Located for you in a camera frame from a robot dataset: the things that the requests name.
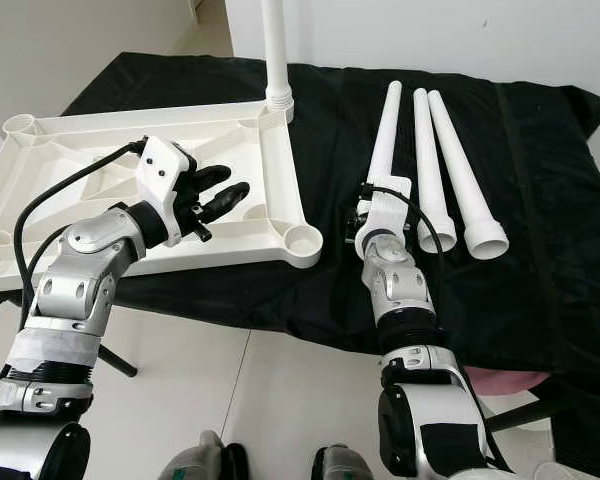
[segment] black cable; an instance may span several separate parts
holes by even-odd
[[[20,278],[22,278],[23,282],[25,279],[26,271],[27,271],[27,264],[25,262],[24,253],[22,251],[22,232],[24,230],[24,225],[27,221],[27,218],[29,218],[29,215],[31,215],[31,213],[36,208],[38,208],[38,206],[40,206],[43,202],[45,202],[46,200],[51,198],[56,193],[65,189],[69,185],[77,182],[78,180],[86,177],[87,175],[95,172],[96,170],[101,169],[105,165],[108,165],[109,163],[113,162],[114,160],[120,158],[125,153],[134,152],[137,154],[142,154],[142,150],[144,149],[145,143],[146,142],[144,140],[128,143],[124,147],[119,148],[115,152],[107,155],[104,158],[101,158],[97,162],[94,162],[93,164],[89,165],[88,167],[85,167],[82,170],[74,173],[73,175],[65,178],[61,182],[57,183],[56,185],[49,188],[47,191],[45,191],[44,193],[42,193],[41,195],[39,195],[38,197],[33,199],[33,201],[24,208],[24,210],[22,211],[22,213],[20,213],[20,216],[16,220],[16,225],[13,229],[13,250],[15,252],[16,263],[18,264],[18,271],[20,272]],[[29,285],[25,285],[23,283],[22,288],[23,288],[23,294],[22,294],[23,299],[24,298],[32,299],[34,292],[33,292],[33,287],[31,286],[31,283],[29,283]]]
[[[410,198],[405,197],[400,192],[396,192],[394,190],[391,190],[390,188],[385,188],[385,187],[371,186],[371,187],[369,187],[369,190],[372,192],[380,192],[380,193],[386,193],[389,195],[393,195],[394,197],[396,197],[396,198],[400,199],[401,201],[403,201],[404,203],[406,203],[409,206],[409,208],[411,208],[416,213],[416,215],[418,217],[420,217],[420,220],[422,220],[422,222],[426,225],[427,230],[429,230],[429,233],[431,233],[431,238],[433,238],[433,243],[436,246],[436,251],[437,251],[437,256],[438,256],[439,278],[438,278],[438,290],[436,292],[436,303],[437,303],[436,310],[437,310],[438,325],[436,325],[436,326],[439,326],[439,319],[442,318],[441,311],[443,308],[443,301],[444,301],[444,252],[442,251],[442,243],[440,243],[440,238],[438,237],[438,233],[435,231],[435,228],[433,228],[433,224],[429,221],[429,219],[424,214],[424,212],[422,210],[420,210],[420,207],[418,207],[418,205],[416,205],[416,203],[413,200],[411,200]],[[500,452],[500,448],[498,447],[498,444],[496,443],[495,438],[493,438],[493,433],[491,433],[491,430],[489,430],[489,428],[487,427],[487,421],[484,417],[484,413],[482,413],[482,409],[480,408],[480,403],[478,402],[478,397],[476,395],[476,392],[473,390],[473,386],[471,385],[471,380],[469,379],[469,376],[467,375],[467,373],[464,371],[464,368],[462,367],[460,362],[458,362],[458,369],[460,370],[461,375],[464,377],[465,383],[467,384],[467,387],[469,388],[469,393],[471,394],[471,397],[473,398],[473,401],[476,403],[476,405],[478,407],[478,411],[480,412],[480,417],[482,418],[482,422],[485,426],[485,433],[487,436],[487,445],[489,446],[489,450],[491,450],[491,453],[494,456],[493,463],[500,470],[504,470],[506,472],[512,472],[512,470],[509,468],[509,465],[507,465],[506,460],[502,456],[502,452]]]
[[[458,370],[460,371],[460,374],[464,378],[464,382],[467,384],[467,387],[469,388],[469,393],[471,394],[473,401],[478,406],[478,412],[480,412],[480,417],[482,418],[482,423],[484,424],[484,431],[487,435],[487,445],[489,446],[489,450],[491,450],[491,453],[493,454],[495,466],[497,468],[499,468],[500,470],[504,470],[505,472],[513,473],[513,470],[511,470],[511,468],[509,468],[509,465],[507,465],[507,461],[502,456],[502,452],[500,451],[500,447],[498,447],[498,444],[496,443],[496,439],[493,437],[493,433],[491,432],[491,430],[489,430],[489,427],[487,427],[487,419],[484,417],[484,413],[482,413],[482,408],[480,408],[480,402],[478,401],[478,396],[476,395],[476,392],[473,390],[473,385],[471,384],[471,379],[469,378],[469,375],[467,375],[467,372],[465,372],[465,370],[464,370],[463,366],[460,364],[460,362],[457,362],[457,364],[458,364]]]
[[[409,208],[411,208],[416,213],[416,215],[418,217],[420,217],[420,220],[422,220],[422,222],[426,225],[427,229],[429,230],[429,233],[431,233],[431,238],[433,238],[433,243],[436,246],[437,257],[438,257],[438,287],[436,289],[435,306],[436,306],[436,327],[439,327],[440,319],[443,318],[442,312],[444,309],[444,252],[442,250],[442,243],[440,243],[440,238],[438,237],[438,233],[436,232],[435,228],[433,228],[433,224],[427,218],[427,216],[424,214],[424,212],[422,210],[420,210],[420,207],[418,207],[418,205],[410,198],[405,197],[400,192],[396,192],[395,190],[391,190],[390,188],[385,188],[385,187],[371,186],[369,188],[369,190],[371,190],[372,192],[380,192],[380,193],[386,193],[389,195],[393,195],[397,199],[402,200],[404,203],[406,203],[409,206]]]
[[[47,237],[47,239],[44,242],[42,242],[42,245],[40,245],[38,250],[36,250],[36,253],[31,258],[31,262],[29,262],[27,272],[25,273],[25,276],[22,280],[22,306],[20,310],[20,326],[18,328],[18,331],[24,328],[24,324],[27,322],[27,316],[29,315],[29,309],[31,308],[31,304],[33,303],[33,296],[29,297],[29,295],[25,294],[27,288],[29,288],[31,292],[33,292],[33,284],[31,282],[33,272],[35,271],[36,266],[40,261],[40,258],[42,258],[44,252],[47,250],[47,248],[49,248],[49,245],[51,245],[51,243],[53,243],[53,241],[59,235],[61,235],[62,232],[64,232],[68,227],[69,225],[65,225],[64,227],[57,229],[55,232],[49,235],[49,237]]]

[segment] white cylinder tip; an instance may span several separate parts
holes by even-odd
[[[37,126],[36,118],[28,113],[21,113],[5,120],[2,124],[2,131],[7,135],[13,133],[37,135],[41,133],[41,130]]]
[[[400,100],[400,95],[402,94],[402,83],[399,80],[393,80],[389,84],[389,88],[387,89],[387,95],[394,96],[397,95],[398,100]]]
[[[433,225],[433,229],[438,234],[440,246],[443,252],[448,252],[455,247],[458,238],[456,236],[456,227],[453,220],[449,216],[429,216],[427,218]],[[421,220],[418,222],[418,243],[420,248],[427,253],[437,253],[436,243],[433,240],[433,235]]]
[[[429,107],[464,220],[467,250],[477,260],[499,257],[509,248],[509,240],[491,215],[440,92],[429,92]]]
[[[491,260],[509,249],[509,240],[502,226],[493,219],[483,220],[466,226],[464,241],[473,258]]]

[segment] black metal leg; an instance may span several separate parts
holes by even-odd
[[[564,398],[538,400],[487,418],[487,428],[492,432],[498,432],[550,417],[568,408],[569,404]]]
[[[98,358],[103,362],[108,363],[119,372],[124,373],[127,377],[135,377],[138,374],[138,369],[136,367],[124,361],[104,345],[100,345]]]

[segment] white floor tile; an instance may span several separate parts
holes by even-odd
[[[378,361],[252,332],[223,441],[245,445],[254,480],[308,480],[316,451],[339,442],[392,478],[378,453]]]
[[[104,344],[135,364],[127,378],[99,362],[83,417],[92,440],[85,479],[156,479],[168,461],[220,431],[247,330],[116,308]]]
[[[532,479],[538,465],[553,460],[553,437],[550,431],[510,428],[494,433],[494,438],[511,470],[522,478]]]
[[[533,478],[534,480],[600,480],[588,473],[554,462],[545,462],[538,466]]]

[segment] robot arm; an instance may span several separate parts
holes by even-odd
[[[383,352],[380,456],[396,476],[439,480],[486,469],[489,437],[471,387],[438,326],[425,276],[405,248],[411,183],[391,175],[400,92],[399,82],[389,85],[358,218],[352,223],[361,225],[355,247],[364,261],[362,281],[371,294]],[[484,472],[483,478],[489,478],[500,471]]]
[[[249,191],[238,183],[200,205],[199,192],[231,171],[196,169],[177,144],[150,137],[136,170],[142,201],[117,205],[62,234],[0,380],[0,478],[82,478],[89,434],[77,422],[93,400],[91,370],[118,280],[148,248],[176,245],[192,232],[209,240],[204,224]]]
[[[455,356],[436,326],[426,281],[392,234],[366,250],[380,345],[380,456],[397,476],[443,479],[486,468],[486,431]]]

